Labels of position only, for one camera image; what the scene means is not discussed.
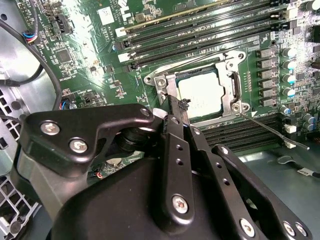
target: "electrolytic capacitor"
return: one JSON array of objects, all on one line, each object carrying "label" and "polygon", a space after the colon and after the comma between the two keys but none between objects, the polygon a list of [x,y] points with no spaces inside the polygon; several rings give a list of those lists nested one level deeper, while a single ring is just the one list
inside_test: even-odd
[{"label": "electrolytic capacitor", "polygon": [[308,1],[304,5],[305,10],[307,11],[316,11],[320,9],[320,0]]},{"label": "electrolytic capacitor", "polygon": [[288,84],[294,84],[296,82],[296,77],[291,74],[286,74],[283,76],[282,81]]},{"label": "electrolytic capacitor", "polygon": [[313,69],[320,69],[320,62],[314,61],[313,63],[311,63],[311,67]]},{"label": "electrolytic capacitor", "polygon": [[305,122],[305,123],[303,124],[303,127],[304,127],[305,129],[307,129],[308,131],[313,131],[313,130],[316,129],[316,126],[315,126],[314,124],[310,124],[310,123],[308,123],[308,122]]},{"label": "electrolytic capacitor", "polygon": [[291,110],[284,105],[280,107],[280,111],[285,115],[288,115],[291,113]]},{"label": "electrolytic capacitor", "polygon": [[293,70],[296,68],[296,66],[297,66],[297,62],[291,61],[291,60],[285,61],[282,65],[284,69],[288,69],[288,70]]},{"label": "electrolytic capacitor", "polygon": [[295,48],[287,47],[282,51],[282,56],[293,58],[297,55],[297,50]]},{"label": "electrolytic capacitor", "polygon": [[309,113],[303,116],[303,120],[305,120],[309,124],[315,124],[316,118],[314,116],[311,116]]},{"label": "electrolytic capacitor", "polygon": [[283,89],[282,94],[291,98],[296,94],[296,91],[294,89],[291,89],[290,87],[286,87],[285,89]]}]

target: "cable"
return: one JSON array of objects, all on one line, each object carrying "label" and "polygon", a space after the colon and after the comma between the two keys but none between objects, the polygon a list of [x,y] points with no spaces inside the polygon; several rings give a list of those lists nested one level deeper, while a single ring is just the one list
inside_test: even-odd
[{"label": "cable", "polygon": [[11,79],[0,80],[0,86],[7,86],[7,87],[20,87],[21,85],[31,83],[32,81],[36,80],[40,74],[42,73],[44,67],[39,65],[38,69],[35,73],[26,80],[23,81],[15,81]]},{"label": "cable", "polygon": [[13,117],[13,116],[0,115],[0,119],[12,120],[12,121],[17,122],[17,123],[20,124],[20,125],[22,124],[22,122],[20,121],[20,119],[15,118],[15,117]]},{"label": "cable", "polygon": [[26,32],[23,32],[22,35],[25,37],[27,43],[31,44],[38,38],[39,20],[38,20],[37,8],[36,8],[34,0],[29,0],[29,2],[30,2],[30,5],[31,5],[32,14],[33,14],[33,18],[34,18],[33,34],[28,34]]},{"label": "cable", "polygon": [[308,146],[306,146],[306,145],[304,145],[304,144],[302,144],[302,143],[300,143],[300,142],[296,142],[296,141],[293,141],[293,140],[287,138],[286,136],[282,135],[280,132],[272,129],[272,128],[269,127],[269,126],[264,125],[264,124],[261,123],[261,122],[258,122],[257,120],[254,120],[253,118],[251,118],[251,117],[249,117],[249,116],[247,116],[247,115],[244,115],[244,114],[241,113],[241,112],[240,112],[240,115],[241,115],[242,117],[244,117],[245,119],[251,120],[252,122],[254,122],[254,123],[260,125],[261,127],[267,129],[268,131],[270,131],[270,132],[272,132],[273,134],[277,135],[277,136],[278,136],[279,138],[281,138],[282,140],[284,140],[284,141],[286,141],[286,142],[288,142],[288,143],[290,143],[290,144],[296,145],[297,147],[303,148],[303,149],[305,149],[305,150],[307,150],[307,151],[310,150],[310,147],[308,147]]},{"label": "cable", "polygon": [[3,28],[10,35],[12,35],[14,38],[16,38],[20,43],[22,43],[33,54],[33,56],[39,61],[43,69],[46,71],[46,73],[48,74],[53,84],[55,94],[56,94],[56,98],[53,104],[53,110],[58,110],[61,103],[61,99],[62,99],[62,89],[61,89],[60,81],[55,75],[55,73],[52,71],[52,69],[46,63],[46,61],[42,58],[40,53],[33,46],[28,45],[26,43],[25,38],[20,33],[18,33],[16,30],[14,30],[11,26],[6,24],[1,19],[0,19],[0,27]]}]

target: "screw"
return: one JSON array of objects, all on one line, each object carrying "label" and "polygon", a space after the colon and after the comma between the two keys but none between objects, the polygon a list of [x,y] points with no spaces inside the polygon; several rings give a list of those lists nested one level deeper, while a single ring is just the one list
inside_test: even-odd
[{"label": "screw", "polygon": [[166,81],[164,79],[159,79],[157,84],[159,87],[163,88],[166,85]]},{"label": "screw", "polygon": [[255,230],[246,219],[242,218],[240,220],[240,225],[242,230],[247,234],[249,237],[253,238],[255,236]]},{"label": "screw", "polygon": [[187,201],[181,196],[173,196],[172,204],[174,209],[180,214],[185,214],[188,211]]},{"label": "screw", "polygon": [[69,109],[76,109],[77,108],[77,105],[75,105],[74,103],[71,103],[69,105]]},{"label": "screw", "polygon": [[48,135],[56,135],[60,132],[60,127],[53,122],[45,122],[41,126],[41,131]]},{"label": "screw", "polygon": [[307,236],[306,230],[300,225],[300,223],[296,222],[295,226],[303,236]]},{"label": "screw", "polygon": [[291,235],[291,236],[295,236],[295,230],[290,226],[289,223],[287,223],[286,221],[283,222],[283,226],[285,228],[285,230]]},{"label": "screw", "polygon": [[200,135],[201,134],[201,132],[200,132],[200,130],[198,129],[198,128],[193,128],[193,131],[194,131],[194,133],[195,134],[197,134],[197,135]]},{"label": "screw", "polygon": [[235,103],[235,104],[232,105],[231,108],[232,108],[232,110],[233,110],[234,112],[238,112],[239,109],[240,109],[240,106],[239,106],[239,104],[236,104],[236,103]]},{"label": "screw", "polygon": [[140,112],[141,112],[143,115],[147,116],[147,117],[150,116],[150,113],[149,113],[148,110],[145,109],[145,108],[141,108],[141,109],[140,109]]},{"label": "screw", "polygon": [[221,147],[221,150],[224,154],[229,154],[228,150],[224,146]]},{"label": "screw", "polygon": [[76,152],[77,154],[83,154],[88,149],[87,144],[80,139],[72,140],[69,146],[71,150]]},{"label": "screw", "polygon": [[175,117],[172,117],[171,120],[172,120],[172,122],[174,122],[175,124],[179,124],[179,120],[176,119]]}]

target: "green circuit board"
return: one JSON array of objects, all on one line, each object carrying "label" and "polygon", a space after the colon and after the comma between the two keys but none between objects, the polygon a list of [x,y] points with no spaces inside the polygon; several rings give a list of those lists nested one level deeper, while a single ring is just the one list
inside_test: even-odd
[{"label": "green circuit board", "polygon": [[[301,139],[308,132],[303,128],[304,115],[310,113],[318,122],[320,82],[310,64],[320,56],[313,50],[317,44],[310,39],[320,17],[305,10],[304,1],[273,4],[269,0],[35,0],[35,3],[40,23],[36,47],[60,80],[62,100],[77,108],[131,103],[150,109],[158,107],[155,87],[144,83],[148,74],[196,56],[237,50],[247,56],[238,69],[241,99],[250,105],[248,113],[263,118],[286,106],[296,120],[297,136]],[[16,0],[16,4],[32,29],[35,20],[29,1]],[[283,67],[286,61],[292,61],[283,56],[285,48],[296,50],[295,69]],[[257,55],[261,50],[272,50],[265,57],[272,60],[266,69],[257,66],[264,60]],[[269,72],[259,76],[265,70]],[[282,81],[286,74],[296,77],[294,84]],[[263,104],[260,83],[266,78],[273,82],[269,102]],[[295,90],[295,96],[284,95],[285,88]],[[214,116],[208,114],[190,121],[197,123]],[[200,129],[209,131],[242,121],[237,117]]]}]

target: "white sticker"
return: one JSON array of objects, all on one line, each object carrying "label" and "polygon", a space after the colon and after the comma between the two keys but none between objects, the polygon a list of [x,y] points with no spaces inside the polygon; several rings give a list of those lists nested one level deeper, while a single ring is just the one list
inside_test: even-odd
[{"label": "white sticker", "polygon": [[302,169],[298,170],[297,172],[302,175],[305,175],[305,176],[312,176],[312,174],[314,173],[314,171],[311,171],[308,168],[302,168]]},{"label": "white sticker", "polygon": [[102,25],[112,24],[115,22],[109,6],[98,10]]}]

